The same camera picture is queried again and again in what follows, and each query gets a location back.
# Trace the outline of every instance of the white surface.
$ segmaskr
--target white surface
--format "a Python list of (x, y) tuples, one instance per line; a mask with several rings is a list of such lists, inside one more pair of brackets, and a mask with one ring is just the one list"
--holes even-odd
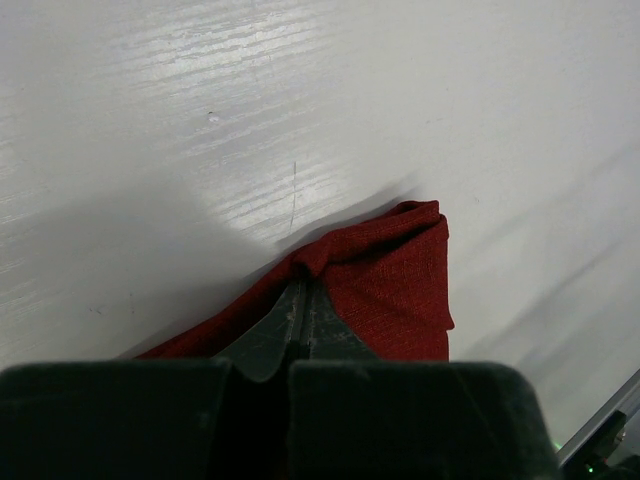
[(635, 0), (2, 2), (0, 365), (140, 352), (435, 198), (453, 357), (565, 441), (640, 364), (639, 40)]

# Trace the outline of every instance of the folded red towel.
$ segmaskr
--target folded red towel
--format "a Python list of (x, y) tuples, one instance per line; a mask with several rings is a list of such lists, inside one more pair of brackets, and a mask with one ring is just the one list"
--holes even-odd
[(140, 358), (215, 355), (264, 317), (291, 279), (311, 276), (381, 358), (447, 360), (448, 237), (438, 202), (400, 203), (297, 249), (218, 315)]

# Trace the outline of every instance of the red fabric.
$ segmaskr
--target red fabric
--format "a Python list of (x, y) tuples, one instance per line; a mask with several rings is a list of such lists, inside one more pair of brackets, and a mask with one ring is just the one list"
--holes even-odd
[(438, 202), (400, 203), (292, 252), (218, 315), (140, 358), (215, 355), (264, 317), (291, 279), (310, 275), (381, 358), (447, 360), (448, 237)]

